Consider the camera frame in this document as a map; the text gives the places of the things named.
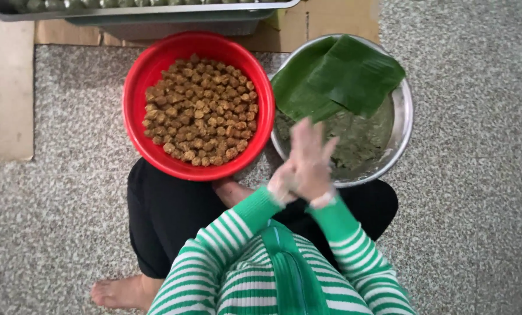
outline green rice dough mixture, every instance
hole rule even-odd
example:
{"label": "green rice dough mixture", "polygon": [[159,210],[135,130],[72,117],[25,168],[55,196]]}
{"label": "green rice dough mixture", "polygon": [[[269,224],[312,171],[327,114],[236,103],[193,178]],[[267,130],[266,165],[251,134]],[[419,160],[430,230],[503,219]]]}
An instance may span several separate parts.
{"label": "green rice dough mixture", "polygon": [[[355,170],[364,161],[380,159],[392,135],[393,102],[387,97],[370,118],[341,111],[324,121],[326,138],[339,136],[339,144],[331,157],[337,168]],[[290,148],[290,128],[294,120],[277,110],[275,126],[284,144]]]}

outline cardboard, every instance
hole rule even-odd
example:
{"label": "cardboard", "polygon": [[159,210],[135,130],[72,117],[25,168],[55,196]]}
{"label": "cardboard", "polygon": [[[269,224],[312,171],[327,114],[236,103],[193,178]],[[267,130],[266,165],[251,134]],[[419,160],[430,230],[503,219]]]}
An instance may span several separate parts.
{"label": "cardboard", "polygon": [[33,157],[33,32],[0,21],[0,160]]}
{"label": "cardboard", "polygon": [[[309,0],[260,22],[252,35],[232,37],[250,51],[290,53],[307,40],[347,33],[379,42],[379,0]],[[35,43],[146,47],[151,41],[128,42],[97,27],[78,27],[64,20],[36,22]]]}

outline green and white striped sweater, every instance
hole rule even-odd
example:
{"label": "green and white striped sweater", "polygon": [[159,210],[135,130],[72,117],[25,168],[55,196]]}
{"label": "green and white striped sweater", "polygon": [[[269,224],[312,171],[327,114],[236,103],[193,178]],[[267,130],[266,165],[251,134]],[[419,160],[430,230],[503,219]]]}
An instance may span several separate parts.
{"label": "green and white striped sweater", "polygon": [[262,187],[201,229],[181,248],[148,314],[416,314],[340,197],[308,211],[341,274],[311,242],[271,220],[279,211]]}

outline metal bowl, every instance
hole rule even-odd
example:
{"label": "metal bowl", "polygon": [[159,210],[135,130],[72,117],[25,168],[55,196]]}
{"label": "metal bowl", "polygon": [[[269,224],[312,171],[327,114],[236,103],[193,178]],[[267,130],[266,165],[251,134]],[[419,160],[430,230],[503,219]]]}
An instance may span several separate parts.
{"label": "metal bowl", "polygon": [[[282,63],[279,71],[284,68],[290,60],[292,60],[297,54],[302,52],[307,47],[328,37],[339,38],[342,35],[344,34],[329,34],[306,42],[304,45],[290,54],[290,56]],[[377,45],[372,41],[355,35],[350,36],[380,53],[390,55],[380,45]],[[411,97],[411,88],[409,87],[409,82],[406,78],[401,81],[397,89],[390,93],[389,100],[393,102],[394,121],[391,137],[384,150],[384,153],[382,154],[382,157],[367,160],[355,170],[344,169],[340,171],[334,171],[333,180],[336,188],[356,186],[379,178],[397,162],[397,160],[401,157],[401,154],[403,154],[403,151],[405,151],[405,148],[409,143],[411,129],[413,127],[413,101]],[[288,159],[288,154],[290,153],[290,144],[280,138],[276,128],[273,128],[271,133],[271,140],[274,147],[277,149],[277,152],[279,152],[281,158],[283,160]]]}

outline speckled floor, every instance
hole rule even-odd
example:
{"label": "speckled floor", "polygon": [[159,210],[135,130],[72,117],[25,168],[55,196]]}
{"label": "speckled floor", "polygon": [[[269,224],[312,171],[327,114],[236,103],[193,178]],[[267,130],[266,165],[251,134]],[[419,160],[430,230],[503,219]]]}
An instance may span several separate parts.
{"label": "speckled floor", "polygon": [[[379,246],[421,314],[522,314],[522,0],[387,0],[381,28],[416,119]],[[119,98],[140,52],[37,47],[36,155],[0,162],[0,314],[105,313],[91,284],[138,271]],[[271,72],[284,56],[258,57]]]}

